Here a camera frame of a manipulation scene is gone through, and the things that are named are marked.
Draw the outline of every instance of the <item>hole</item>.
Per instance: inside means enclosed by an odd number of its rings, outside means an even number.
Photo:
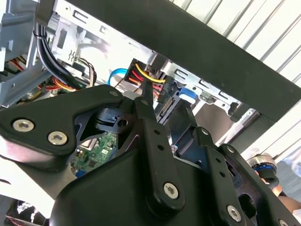
[[[238,216],[235,210],[231,210],[231,213],[232,213],[232,215],[235,216],[235,217]]]
[[[220,175],[221,175],[223,178],[226,177],[226,175],[225,175],[223,172],[220,172]]]
[[[14,40],[9,40],[7,43],[6,49],[9,50],[10,52],[12,52],[13,47],[14,47]]]
[[[203,80],[200,80],[199,81],[199,84],[201,84],[202,86],[206,87],[207,89],[209,89],[209,87],[207,85],[205,85],[205,81]]]
[[[228,166],[228,170],[230,172],[231,177],[236,177],[237,176],[237,174],[235,173],[236,172],[235,169],[231,165]]]
[[[63,139],[63,136],[60,136],[60,135],[54,135],[54,136],[53,136],[53,139],[54,139],[54,140],[60,141],[60,140]]]
[[[79,21],[85,23],[85,24],[87,23],[88,17],[87,17],[86,15],[80,13],[79,11],[76,11],[76,10],[75,10],[75,11],[73,12],[73,17],[76,18],[76,19],[78,19]]]
[[[253,199],[248,194],[242,194],[238,197],[239,203],[243,212],[248,216],[248,218],[255,217],[256,206]]]
[[[174,73],[176,74],[176,75],[178,75],[181,79],[186,79],[185,77],[186,76],[188,76],[188,74],[187,73],[185,73],[184,71],[181,71],[180,69],[176,69],[175,71],[174,71]]]
[[[84,29],[81,28],[81,27],[79,27],[79,26],[77,26],[76,30],[77,30],[76,38],[79,39],[80,35],[83,33]]]
[[[162,145],[158,145],[157,147],[159,148],[159,150],[164,151],[164,147]]]
[[[117,125],[118,125],[119,127],[124,127],[124,126],[127,125],[127,120],[122,119],[122,120],[120,120],[120,121],[117,123]]]
[[[57,42],[57,47],[58,48],[60,48],[60,49],[63,48],[66,37],[67,37],[67,31],[62,29],[61,33],[60,33],[60,37],[59,37],[58,42]]]
[[[99,29],[99,32],[105,34],[105,31],[106,31],[106,30],[107,30],[106,27],[101,26],[100,29]]]

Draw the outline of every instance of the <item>metal sheet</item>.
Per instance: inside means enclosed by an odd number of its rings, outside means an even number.
[[[4,62],[25,54],[32,34],[36,2],[32,0],[2,0],[0,6],[0,71]]]
[[[36,64],[32,69],[20,72],[12,79],[0,83],[0,105],[9,107],[50,77],[48,71],[40,71],[41,64]]]
[[[74,63],[79,44],[86,35],[86,30],[79,28],[61,17],[55,31],[52,51],[56,58],[69,65]]]
[[[94,0],[89,4],[80,0],[69,2],[82,9],[81,12],[91,21],[97,18],[114,27],[274,121],[279,120],[301,97],[300,89],[201,22],[191,19],[180,8],[171,7],[168,1],[137,1],[135,10],[121,0]],[[56,7],[58,11],[62,9],[65,9],[63,4]],[[90,20],[81,25],[89,30],[88,24]],[[93,25],[93,30],[99,31],[100,27]]]

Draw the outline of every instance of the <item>orange wire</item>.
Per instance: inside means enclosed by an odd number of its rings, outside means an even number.
[[[70,92],[75,91],[75,89],[73,89],[73,88],[71,88],[71,87],[69,87],[69,86],[66,86],[66,85],[63,84],[61,81],[59,81],[57,78],[54,78],[54,83],[55,83],[57,86],[59,86],[59,87],[65,89],[65,90],[67,90],[67,91],[70,91]]]
[[[15,60],[10,60],[10,62],[16,66],[20,71],[23,71],[24,69],[22,68],[22,66]],[[57,90],[57,89],[61,89],[61,87],[59,85],[56,85],[56,86],[46,86],[46,90],[47,91],[50,91],[50,90]]]
[[[154,92],[154,95],[156,96],[156,98],[159,98],[159,94]]]
[[[137,85],[140,85],[140,82],[138,82],[137,80],[135,80],[135,79],[133,79],[133,78],[131,78],[131,77],[129,77],[128,79],[129,79],[130,81],[136,83]]]

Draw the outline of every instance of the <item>circuit board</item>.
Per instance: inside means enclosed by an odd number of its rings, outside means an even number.
[[[85,142],[71,159],[71,170],[77,177],[94,170],[112,159],[116,152],[116,134],[105,132],[99,138]]]

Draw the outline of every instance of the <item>black wire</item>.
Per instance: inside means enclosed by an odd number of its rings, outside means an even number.
[[[93,79],[93,86],[94,86],[96,83],[96,80],[97,80],[97,73],[95,71],[94,66],[84,58],[80,58],[80,60],[89,68],[89,70],[90,70],[90,68],[92,69],[93,76],[94,76],[94,79]]]
[[[82,87],[70,74],[70,72],[63,68],[54,58],[46,41],[46,28],[44,26],[41,26],[40,24],[36,24],[34,27],[34,35],[36,37],[38,54],[44,67],[53,76],[55,76],[66,85],[74,89],[81,89]]]
[[[14,70],[9,69],[8,67],[4,67],[4,70],[14,75],[18,74],[18,72],[15,72]]]
[[[26,64],[26,60],[25,60],[25,58],[22,55],[20,56],[20,58],[22,59],[23,64]]]
[[[114,86],[114,88],[116,88],[123,80],[124,80],[124,78],[122,78],[122,79],[117,83],[117,85]]]
[[[41,30],[42,30],[42,35],[43,36],[47,36],[46,33],[46,28],[44,26],[41,26]],[[55,57],[52,54],[52,51],[49,47],[49,44],[47,42],[46,39],[42,39],[43,41],[43,46],[45,49],[45,52],[47,54],[47,57],[49,58],[50,62],[52,63],[52,65],[61,73],[63,74],[66,79],[69,81],[69,84],[71,84],[71,87],[75,88],[75,89],[82,89],[82,87],[79,85],[79,83],[77,82],[77,80],[71,75],[71,73],[69,71],[67,71],[66,68],[64,68],[63,66],[61,66],[58,61],[55,59]]]

